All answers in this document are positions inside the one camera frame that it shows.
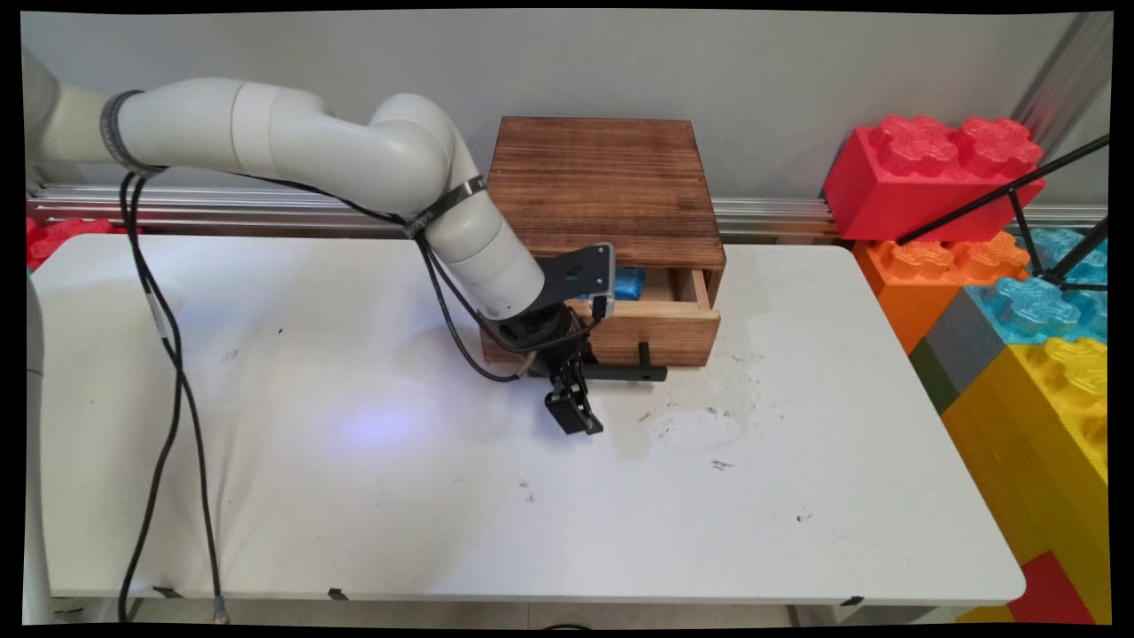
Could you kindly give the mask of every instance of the robotic arm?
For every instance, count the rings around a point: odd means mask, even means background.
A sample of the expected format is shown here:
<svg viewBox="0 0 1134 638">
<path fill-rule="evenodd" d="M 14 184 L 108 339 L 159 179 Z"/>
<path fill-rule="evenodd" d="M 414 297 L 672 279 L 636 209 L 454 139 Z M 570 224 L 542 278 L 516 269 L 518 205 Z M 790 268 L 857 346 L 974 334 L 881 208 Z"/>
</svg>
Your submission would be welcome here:
<svg viewBox="0 0 1134 638">
<path fill-rule="evenodd" d="M 168 165 L 206 168 L 302 184 L 399 215 L 439 212 L 423 230 L 430 247 L 497 339 L 536 351 L 531 369 L 551 380 L 544 403 L 560 427 L 602 432 L 582 372 L 583 363 L 596 361 L 562 301 L 587 295 L 593 316 L 612 312 L 613 246 L 538 263 L 488 192 L 471 186 L 480 173 L 468 147 L 433 102 L 397 94 L 362 126 L 333 117 L 312 93 L 237 79 L 187 79 L 115 96 L 60 83 L 22 52 L 31 163 L 118 162 L 142 176 Z M 463 187 L 467 196 L 450 205 L 449 195 Z"/>
<path fill-rule="evenodd" d="M 25 53 L 25 137 L 33 162 L 113 162 L 100 134 L 111 95 L 59 83 Z M 337 119 L 312 93 L 187 79 L 121 101 L 119 138 L 143 167 L 184 165 L 318 187 L 367 209 L 408 215 L 476 178 L 460 134 L 433 102 L 389 97 L 369 126 Z M 485 316 L 518 315 L 543 288 L 543 270 L 488 192 L 437 218 L 425 236 Z"/>
</svg>

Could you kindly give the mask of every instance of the wooden drawer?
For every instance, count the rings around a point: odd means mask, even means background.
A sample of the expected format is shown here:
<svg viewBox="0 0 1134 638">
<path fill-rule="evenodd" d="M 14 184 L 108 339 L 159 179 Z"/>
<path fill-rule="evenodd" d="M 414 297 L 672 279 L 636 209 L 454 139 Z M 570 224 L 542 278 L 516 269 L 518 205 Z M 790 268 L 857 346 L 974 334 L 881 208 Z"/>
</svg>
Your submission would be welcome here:
<svg viewBox="0 0 1134 638">
<path fill-rule="evenodd" d="M 616 300 L 591 334 L 601 364 L 704 366 L 725 248 L 686 120 L 506 117 L 488 180 L 500 213 L 536 258 L 598 241 L 617 265 L 646 270 L 637 300 Z M 590 307 L 570 300 L 584 321 Z M 489 361 L 516 358 L 482 335 Z"/>
<path fill-rule="evenodd" d="M 591 321 L 586 300 L 567 301 L 584 322 Z M 694 269 L 648 267 L 642 296 L 616 300 L 615 313 L 591 333 L 591 348 L 601 364 L 636 365 L 638 342 L 649 342 L 654 366 L 701 367 L 709 363 L 720 326 L 720 313 L 709 301 L 704 272 Z M 516 361 L 481 335 L 485 361 Z"/>
</svg>

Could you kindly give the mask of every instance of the red lego block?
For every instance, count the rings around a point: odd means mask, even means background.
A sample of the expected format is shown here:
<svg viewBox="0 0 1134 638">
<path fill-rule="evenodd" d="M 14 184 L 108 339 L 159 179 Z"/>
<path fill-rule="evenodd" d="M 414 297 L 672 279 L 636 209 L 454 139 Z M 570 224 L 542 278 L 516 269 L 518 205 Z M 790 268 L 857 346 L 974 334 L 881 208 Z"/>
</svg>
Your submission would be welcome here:
<svg viewBox="0 0 1134 638">
<path fill-rule="evenodd" d="M 32 261 L 32 244 L 34 244 L 35 241 L 39 241 L 40 239 L 42 239 L 43 236 L 46 235 L 46 230 L 44 230 L 43 228 L 40 228 L 40 226 L 37 223 L 35 223 L 35 220 L 32 219 L 31 216 L 25 216 L 24 218 L 24 227 L 25 227 L 24 233 L 25 233 L 25 238 L 26 238 L 26 241 L 25 241 L 24 246 L 27 249 L 27 261 L 31 262 Z"/>
<path fill-rule="evenodd" d="M 107 219 L 95 219 L 94 221 L 83 221 L 82 219 L 68 219 L 43 228 L 43 235 L 27 246 L 27 266 L 35 270 L 48 260 L 59 246 L 75 235 L 88 232 L 111 232 L 113 226 Z"/>
<path fill-rule="evenodd" d="M 823 190 L 844 239 L 896 239 L 1035 168 L 1043 151 L 1007 118 L 968 118 L 957 129 L 916 117 L 888 117 L 855 128 Z M 1026 205 L 1047 185 L 1019 188 Z M 925 241 L 988 241 L 1014 216 L 1007 197 L 922 237 Z"/>
<path fill-rule="evenodd" d="M 1023 596 L 1008 603 L 1016 622 L 1094 624 L 1091 612 L 1086 611 L 1053 553 L 1040 554 L 1021 570 L 1027 588 Z"/>
</svg>

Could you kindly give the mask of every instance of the giant toy brick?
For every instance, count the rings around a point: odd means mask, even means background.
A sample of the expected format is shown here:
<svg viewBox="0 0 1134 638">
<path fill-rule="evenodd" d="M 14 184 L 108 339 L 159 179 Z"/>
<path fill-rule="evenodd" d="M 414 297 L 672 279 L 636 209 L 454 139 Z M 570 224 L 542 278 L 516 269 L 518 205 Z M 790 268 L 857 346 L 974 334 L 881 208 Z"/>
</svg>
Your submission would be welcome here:
<svg viewBox="0 0 1134 638">
<path fill-rule="evenodd" d="M 1083 601 L 1050 552 L 1023 565 L 1027 589 L 1008 603 L 1016 622 L 1094 624 Z"/>
<path fill-rule="evenodd" d="M 914 367 L 914 373 L 921 380 L 922 388 L 925 389 L 925 394 L 929 395 L 937 414 L 945 414 L 949 406 L 957 400 L 957 389 L 953 388 L 948 375 L 945 374 L 945 368 L 941 367 L 937 355 L 933 354 L 933 349 L 925 340 L 919 342 L 914 351 L 909 354 L 909 364 Z"/>
<path fill-rule="evenodd" d="M 1008 346 L 942 415 L 1017 560 L 1053 552 L 1108 623 L 1107 420 L 1107 347 L 1090 339 Z"/>
<path fill-rule="evenodd" d="M 1035 168 L 1043 151 L 1027 129 L 1006 118 L 968 118 L 958 129 L 916 117 L 888 117 L 855 128 L 823 182 L 844 239 L 896 239 Z M 1018 189 L 1026 205 L 1046 186 Z M 991 239 L 1013 218 L 1000 197 L 921 237 Z"/>
<path fill-rule="evenodd" d="M 1024 279 L 1027 250 L 999 232 L 990 241 L 857 241 L 853 253 L 906 355 L 937 323 L 962 286 Z"/>
<path fill-rule="evenodd" d="M 1084 313 L 1080 305 L 1092 309 Z M 965 286 L 925 341 L 953 388 L 964 393 L 1008 344 L 1042 344 L 1050 338 L 1106 343 L 1106 292 L 1084 296 L 1081 290 L 1060 292 L 1034 277 L 1001 278 L 995 286 Z"/>
<path fill-rule="evenodd" d="M 1039 525 L 1009 479 L 1008 471 L 992 453 L 968 403 L 970 397 L 966 393 L 941 415 L 941 422 L 1000 533 L 1008 542 L 1016 562 L 1024 564 L 1050 551 L 1051 546 L 1041 535 Z"/>
<path fill-rule="evenodd" d="M 1070 228 L 1035 228 L 1032 230 L 1035 254 L 1044 267 L 1051 267 L 1059 263 L 1059 260 L 1066 256 L 1070 248 L 1081 240 L 1083 240 L 1083 235 Z M 1076 263 L 1067 273 L 1068 280 L 1080 283 L 1106 283 L 1108 243 L 1108 240 L 1103 240 Z"/>
</svg>

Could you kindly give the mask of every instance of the blue lego block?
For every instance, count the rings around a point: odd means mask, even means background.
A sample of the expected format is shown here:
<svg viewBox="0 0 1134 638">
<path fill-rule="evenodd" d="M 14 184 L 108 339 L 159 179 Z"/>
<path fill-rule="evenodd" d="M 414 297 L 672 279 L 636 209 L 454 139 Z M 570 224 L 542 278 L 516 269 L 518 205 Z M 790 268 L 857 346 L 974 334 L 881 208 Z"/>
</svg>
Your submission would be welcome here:
<svg viewBox="0 0 1134 638">
<path fill-rule="evenodd" d="M 995 286 L 965 286 L 925 335 L 957 393 L 1007 344 L 1042 344 L 1050 338 L 1107 343 L 1107 292 L 1068 290 L 1030 277 Z"/>
<path fill-rule="evenodd" d="M 615 267 L 615 300 L 637 300 L 645 283 L 644 267 Z M 579 295 L 575 298 L 586 298 Z"/>
<path fill-rule="evenodd" d="M 1035 228 L 1032 230 L 1032 243 L 1035 244 L 1035 254 L 1040 257 L 1040 263 L 1044 267 L 1052 267 L 1059 260 L 1067 255 L 1072 247 L 1083 240 L 1083 235 L 1069 228 Z M 1024 247 L 1023 238 L 1016 243 Z M 1067 273 L 1067 280 L 1076 283 L 1106 283 L 1107 282 L 1107 258 L 1109 239 L 1103 239 L 1098 247 L 1088 253 L 1075 267 Z M 1032 264 L 1027 265 L 1027 271 L 1032 271 Z"/>
<path fill-rule="evenodd" d="M 1035 277 L 1023 281 L 1002 277 L 995 286 L 965 286 L 965 291 L 1005 344 L 1042 344 L 1050 338 L 1107 343 L 1106 332 L 1084 325 L 1083 313 L 1055 283 Z M 1093 318 L 1099 321 L 1098 313 Z M 1105 308 L 1101 322 L 1106 322 Z"/>
<path fill-rule="evenodd" d="M 1080 325 L 1107 343 L 1107 292 L 1102 290 L 1067 290 L 1064 299 L 1078 308 Z"/>
</svg>

